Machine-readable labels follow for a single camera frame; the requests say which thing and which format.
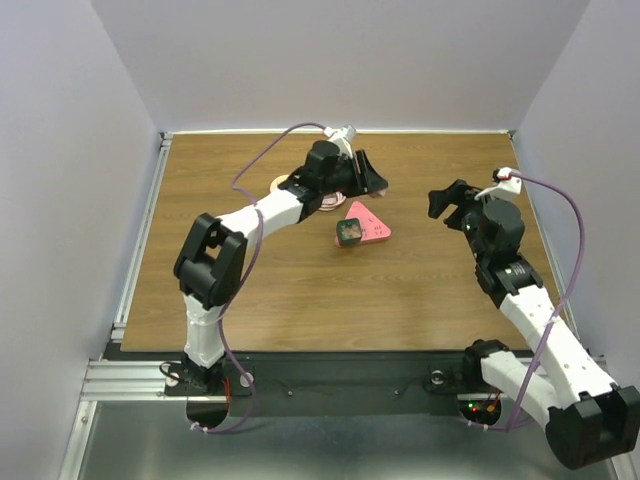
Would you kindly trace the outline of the pink triangular power strip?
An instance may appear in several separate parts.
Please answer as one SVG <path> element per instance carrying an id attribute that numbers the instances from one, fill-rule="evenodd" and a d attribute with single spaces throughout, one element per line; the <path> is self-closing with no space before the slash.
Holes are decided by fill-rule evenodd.
<path id="1" fill-rule="evenodd" d="M 361 224 L 363 239 L 355 246 L 386 241 L 392 235 L 391 229 L 359 201 L 354 201 L 349 207 L 344 219 L 348 218 L 358 218 Z"/>

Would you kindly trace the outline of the dark green plug adapter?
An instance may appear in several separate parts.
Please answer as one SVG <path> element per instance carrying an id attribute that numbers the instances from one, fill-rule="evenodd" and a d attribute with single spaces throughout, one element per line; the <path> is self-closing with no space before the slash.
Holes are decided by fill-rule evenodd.
<path id="1" fill-rule="evenodd" d="M 336 244 L 339 247 L 351 247 L 359 244 L 363 232 L 358 218 L 348 218 L 336 224 Z"/>

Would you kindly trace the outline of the round pink power strip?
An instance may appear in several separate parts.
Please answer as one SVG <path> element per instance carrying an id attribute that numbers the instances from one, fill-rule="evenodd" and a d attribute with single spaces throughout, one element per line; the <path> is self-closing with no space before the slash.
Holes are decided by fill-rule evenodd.
<path id="1" fill-rule="evenodd" d="M 280 184 L 282 184 L 283 182 L 285 182 L 288 179 L 287 175 L 280 175 L 278 177 L 276 177 L 270 184 L 269 187 L 269 191 L 273 192 L 274 190 L 276 190 Z"/>

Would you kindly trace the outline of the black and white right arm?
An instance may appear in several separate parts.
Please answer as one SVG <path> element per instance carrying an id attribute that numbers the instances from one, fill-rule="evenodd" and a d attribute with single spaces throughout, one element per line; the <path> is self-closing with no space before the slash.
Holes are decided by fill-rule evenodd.
<path id="1" fill-rule="evenodd" d="M 513 198 L 520 178 L 506 175 L 479 189 L 456 180 L 428 194 L 428 214 L 453 212 L 445 225 L 464 234 L 482 291 L 533 352 L 524 365 L 498 340 L 477 340 L 465 350 L 463 384 L 487 385 L 511 397 L 506 428 L 527 414 L 541 427 L 555 457 L 576 470 L 634 450 L 639 435 L 639 392 L 620 386 L 589 355 L 563 321 L 541 276 L 520 252 L 525 224 Z"/>

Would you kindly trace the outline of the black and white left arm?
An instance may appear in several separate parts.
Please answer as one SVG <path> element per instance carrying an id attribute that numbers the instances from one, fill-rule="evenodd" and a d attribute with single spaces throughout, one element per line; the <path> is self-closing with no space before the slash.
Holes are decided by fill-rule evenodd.
<path id="1" fill-rule="evenodd" d="M 191 386 L 210 394 L 222 384 L 228 347 L 220 324 L 243 286 L 243 276 L 257 260 L 246 262 L 247 251 L 258 254 L 268 235 L 304 221 L 330 194 L 355 198 L 387 188 L 388 181 L 376 172 L 365 151 L 349 153 L 333 141 L 320 140 L 312 145 L 305 163 L 262 199 L 233 213 L 219 217 L 203 213 L 194 220 L 173 268 L 186 306 L 181 363 Z"/>

